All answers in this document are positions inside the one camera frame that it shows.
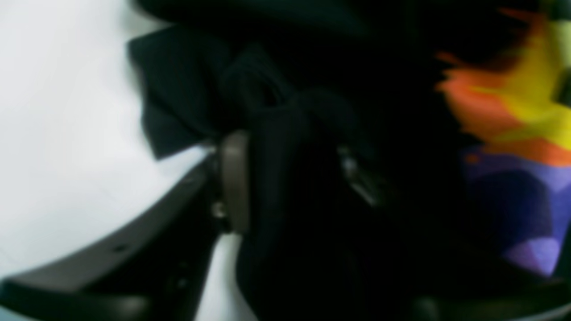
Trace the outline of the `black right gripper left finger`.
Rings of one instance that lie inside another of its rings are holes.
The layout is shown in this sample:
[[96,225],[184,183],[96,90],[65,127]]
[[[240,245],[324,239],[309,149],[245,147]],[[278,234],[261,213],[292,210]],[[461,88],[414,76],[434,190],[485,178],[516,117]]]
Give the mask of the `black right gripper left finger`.
[[218,237],[250,228],[249,134],[206,156],[126,226],[4,278],[1,305],[39,321],[192,321]]

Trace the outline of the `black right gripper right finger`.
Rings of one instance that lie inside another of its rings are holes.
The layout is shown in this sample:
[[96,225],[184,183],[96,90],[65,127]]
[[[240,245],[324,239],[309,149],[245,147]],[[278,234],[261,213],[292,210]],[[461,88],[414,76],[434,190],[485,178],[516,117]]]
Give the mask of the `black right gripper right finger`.
[[[379,214],[383,199],[371,175],[359,167],[346,147],[338,149],[341,168],[351,188]],[[570,289],[562,280],[505,295],[482,297],[418,297],[402,305],[396,321],[568,321]]]

